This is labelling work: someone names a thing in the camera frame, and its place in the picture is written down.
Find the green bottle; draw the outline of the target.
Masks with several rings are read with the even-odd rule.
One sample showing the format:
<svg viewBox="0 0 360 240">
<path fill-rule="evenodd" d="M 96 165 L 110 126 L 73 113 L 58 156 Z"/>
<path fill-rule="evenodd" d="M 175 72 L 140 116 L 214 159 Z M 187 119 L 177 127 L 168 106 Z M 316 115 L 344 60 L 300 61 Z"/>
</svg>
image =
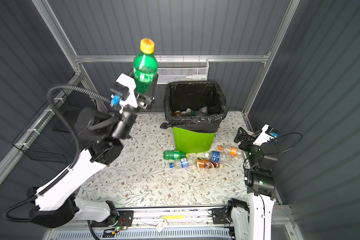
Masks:
<svg viewBox="0 0 360 240">
<path fill-rule="evenodd" d="M 184 153 L 178 150 L 165 150 L 163 153 L 163 158 L 165 160 L 179 160 L 188 157 L 189 157 L 188 153 Z"/>
<path fill-rule="evenodd" d="M 154 50 L 153 40 L 147 38 L 141 40 L 140 53 L 133 61 L 133 77 L 137 93 L 145 94 L 157 74 L 158 62 Z"/>
</svg>

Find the brown tea bottle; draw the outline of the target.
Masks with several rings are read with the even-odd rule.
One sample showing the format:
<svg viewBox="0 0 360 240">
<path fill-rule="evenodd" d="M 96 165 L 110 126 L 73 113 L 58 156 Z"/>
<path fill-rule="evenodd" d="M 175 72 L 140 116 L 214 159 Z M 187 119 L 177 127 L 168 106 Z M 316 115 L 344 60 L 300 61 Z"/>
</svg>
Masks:
<svg viewBox="0 0 360 240">
<path fill-rule="evenodd" d="M 201 168 L 201 169 L 221 169 L 223 167 L 223 165 L 218 162 L 211 161 L 211 160 L 198 158 L 197 167 Z"/>
</svg>

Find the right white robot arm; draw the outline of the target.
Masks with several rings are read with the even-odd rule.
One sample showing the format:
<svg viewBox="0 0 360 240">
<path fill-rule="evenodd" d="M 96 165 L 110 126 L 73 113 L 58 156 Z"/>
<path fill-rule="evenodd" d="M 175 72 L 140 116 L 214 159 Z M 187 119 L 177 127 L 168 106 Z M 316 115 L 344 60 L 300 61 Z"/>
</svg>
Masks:
<svg viewBox="0 0 360 240">
<path fill-rule="evenodd" d="M 267 153 L 278 131 L 264 125 L 249 135 L 238 130 L 235 142 L 244 153 L 243 169 L 247 200 L 230 199 L 226 209 L 230 235 L 233 240 L 271 239 L 272 211 L 276 198 L 276 184 L 272 172 L 277 158 Z"/>
</svg>

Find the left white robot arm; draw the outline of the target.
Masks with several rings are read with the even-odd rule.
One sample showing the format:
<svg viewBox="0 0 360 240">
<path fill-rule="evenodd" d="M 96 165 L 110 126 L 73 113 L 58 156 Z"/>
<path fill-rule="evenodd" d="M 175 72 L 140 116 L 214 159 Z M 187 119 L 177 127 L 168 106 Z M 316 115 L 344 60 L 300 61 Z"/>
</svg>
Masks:
<svg viewBox="0 0 360 240">
<path fill-rule="evenodd" d="M 106 102 L 114 108 L 112 114 L 94 108 L 81 110 L 73 128 L 77 153 L 73 162 L 50 182 L 28 191 L 35 207 L 29 221 L 48 228 L 57 228 L 70 221 L 93 221 L 105 226 L 123 223 L 110 201 L 85 201 L 75 191 L 92 175 L 110 165 L 123 150 L 121 140 L 130 138 L 130 131 L 140 110 L 151 109 L 155 102 L 158 77 L 155 76 L 148 95 L 135 92 L 131 76 L 120 75 L 111 88 Z"/>
</svg>

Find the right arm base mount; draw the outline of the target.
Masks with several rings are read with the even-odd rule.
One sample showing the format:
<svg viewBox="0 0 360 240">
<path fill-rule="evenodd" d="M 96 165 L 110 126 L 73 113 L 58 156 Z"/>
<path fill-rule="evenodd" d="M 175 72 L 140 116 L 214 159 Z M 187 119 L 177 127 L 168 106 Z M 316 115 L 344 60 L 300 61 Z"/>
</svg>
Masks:
<svg viewBox="0 0 360 240">
<path fill-rule="evenodd" d="M 227 207 L 213 208 L 207 210 L 207 212 L 211 215 L 214 225 L 229 224 L 232 221 L 232 218 L 227 213 Z"/>
</svg>

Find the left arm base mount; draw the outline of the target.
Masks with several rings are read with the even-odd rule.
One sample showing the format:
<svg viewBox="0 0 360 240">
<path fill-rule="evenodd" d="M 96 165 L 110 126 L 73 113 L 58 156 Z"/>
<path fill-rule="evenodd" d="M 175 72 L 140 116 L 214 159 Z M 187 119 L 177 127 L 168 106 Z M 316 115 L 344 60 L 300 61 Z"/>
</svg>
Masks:
<svg viewBox="0 0 360 240">
<path fill-rule="evenodd" d="M 117 214 L 111 213 L 111 215 L 103 222 L 92 221 L 91 227 L 93 228 L 105 228 L 105 227 L 121 227 L 127 228 L 132 226 L 134 211 L 118 211 Z"/>
</svg>

